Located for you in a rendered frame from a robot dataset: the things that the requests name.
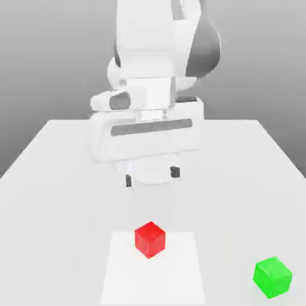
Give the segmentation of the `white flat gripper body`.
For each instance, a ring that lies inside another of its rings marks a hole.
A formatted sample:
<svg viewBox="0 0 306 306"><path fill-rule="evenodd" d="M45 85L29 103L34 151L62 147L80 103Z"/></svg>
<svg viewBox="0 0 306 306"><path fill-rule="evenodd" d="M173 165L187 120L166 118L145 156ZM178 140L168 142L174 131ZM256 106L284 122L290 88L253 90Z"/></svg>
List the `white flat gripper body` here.
<svg viewBox="0 0 306 306"><path fill-rule="evenodd" d="M204 103L175 104L165 120L142 121L138 111L97 112L89 120L89 147L97 163L198 149L204 139Z"/></svg>

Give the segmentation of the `small red cube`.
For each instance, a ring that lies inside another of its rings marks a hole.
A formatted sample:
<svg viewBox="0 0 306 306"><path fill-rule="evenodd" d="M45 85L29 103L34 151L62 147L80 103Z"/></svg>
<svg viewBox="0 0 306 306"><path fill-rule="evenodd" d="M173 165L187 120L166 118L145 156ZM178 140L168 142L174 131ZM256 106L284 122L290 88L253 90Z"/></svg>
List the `small red cube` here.
<svg viewBox="0 0 306 306"><path fill-rule="evenodd" d="M148 259L166 247L166 232L152 221L134 231L135 248Z"/></svg>

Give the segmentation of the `small green cube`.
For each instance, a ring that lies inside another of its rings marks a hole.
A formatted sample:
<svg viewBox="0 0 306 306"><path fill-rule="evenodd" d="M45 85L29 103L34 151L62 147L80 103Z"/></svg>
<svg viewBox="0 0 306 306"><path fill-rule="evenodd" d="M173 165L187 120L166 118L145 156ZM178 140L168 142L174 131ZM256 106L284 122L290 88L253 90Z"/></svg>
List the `small green cube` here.
<svg viewBox="0 0 306 306"><path fill-rule="evenodd" d="M293 273L278 257L259 261L255 265L253 281L268 298L274 298L290 288Z"/></svg>

